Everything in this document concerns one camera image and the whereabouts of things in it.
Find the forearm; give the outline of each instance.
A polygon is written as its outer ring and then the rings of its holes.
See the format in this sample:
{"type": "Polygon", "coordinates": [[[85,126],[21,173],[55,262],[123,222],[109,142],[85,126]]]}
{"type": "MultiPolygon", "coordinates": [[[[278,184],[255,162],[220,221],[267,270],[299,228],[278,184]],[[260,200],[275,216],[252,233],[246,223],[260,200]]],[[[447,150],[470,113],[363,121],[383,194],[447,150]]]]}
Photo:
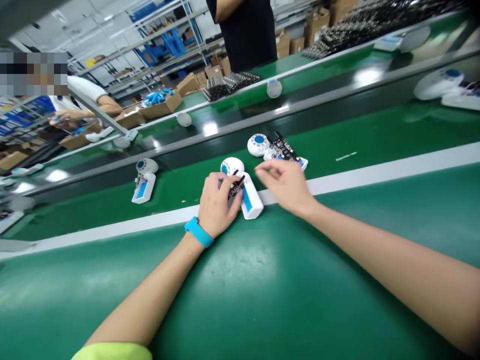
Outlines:
{"type": "Polygon", "coordinates": [[[318,203],[303,217],[450,343],[474,353],[480,269],[318,203]]]}
{"type": "Polygon", "coordinates": [[[103,321],[85,346],[153,339],[187,274],[205,248],[187,233],[172,252],[103,321]]]}
{"type": "Polygon", "coordinates": [[[244,0],[216,0],[215,22],[221,23],[234,13],[244,0]]]}

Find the blue wristband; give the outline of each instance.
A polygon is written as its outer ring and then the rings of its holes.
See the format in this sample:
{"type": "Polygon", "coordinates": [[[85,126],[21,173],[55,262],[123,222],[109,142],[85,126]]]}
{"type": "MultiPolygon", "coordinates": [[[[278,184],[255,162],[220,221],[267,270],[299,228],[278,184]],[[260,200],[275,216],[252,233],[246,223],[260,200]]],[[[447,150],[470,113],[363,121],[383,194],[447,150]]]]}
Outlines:
{"type": "Polygon", "coordinates": [[[205,248],[208,248],[214,242],[214,239],[201,228],[199,218],[196,216],[185,224],[185,230],[190,232],[205,248]]]}

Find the blue label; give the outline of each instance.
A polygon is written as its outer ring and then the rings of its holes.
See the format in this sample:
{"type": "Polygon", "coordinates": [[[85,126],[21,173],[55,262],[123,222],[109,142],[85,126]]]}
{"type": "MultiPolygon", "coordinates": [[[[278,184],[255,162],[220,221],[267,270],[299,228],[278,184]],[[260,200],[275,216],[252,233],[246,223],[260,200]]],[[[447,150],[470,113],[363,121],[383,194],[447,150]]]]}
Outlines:
{"type": "Polygon", "coordinates": [[[140,190],[138,190],[138,195],[136,196],[137,199],[141,199],[144,197],[145,189],[147,188],[148,181],[145,181],[142,185],[140,185],[140,190]]]}
{"type": "Polygon", "coordinates": [[[246,189],[243,189],[243,202],[245,203],[246,211],[249,212],[252,210],[252,203],[250,202],[249,195],[247,194],[246,189]]]}

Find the hand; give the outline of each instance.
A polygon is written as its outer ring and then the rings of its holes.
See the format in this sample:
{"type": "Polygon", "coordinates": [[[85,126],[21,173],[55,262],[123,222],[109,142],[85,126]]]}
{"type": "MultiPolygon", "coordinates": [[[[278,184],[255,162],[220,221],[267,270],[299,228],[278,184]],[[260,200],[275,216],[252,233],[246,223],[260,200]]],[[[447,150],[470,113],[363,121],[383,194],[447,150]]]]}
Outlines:
{"type": "Polygon", "coordinates": [[[89,110],[66,109],[57,111],[55,117],[62,121],[79,121],[85,118],[95,117],[95,115],[92,115],[89,110]]]}
{"type": "Polygon", "coordinates": [[[305,217],[312,206],[318,204],[297,162],[278,159],[265,161],[255,168],[255,174],[280,206],[298,217],[305,217]]]}
{"type": "Polygon", "coordinates": [[[236,194],[230,208],[228,206],[230,185],[237,180],[240,180],[238,176],[227,176],[223,172],[212,172],[205,179],[200,198],[198,224],[213,239],[230,226],[242,206],[242,189],[236,194]]]}

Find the yellow sleeve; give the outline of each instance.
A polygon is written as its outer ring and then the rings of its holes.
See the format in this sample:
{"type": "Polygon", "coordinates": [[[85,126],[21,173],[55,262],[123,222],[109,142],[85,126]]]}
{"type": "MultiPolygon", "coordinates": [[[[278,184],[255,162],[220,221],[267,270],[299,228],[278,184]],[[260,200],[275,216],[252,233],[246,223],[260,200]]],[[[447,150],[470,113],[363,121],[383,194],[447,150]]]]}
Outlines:
{"type": "Polygon", "coordinates": [[[81,348],[71,360],[152,360],[152,354],[135,343],[103,342],[81,348]]]}

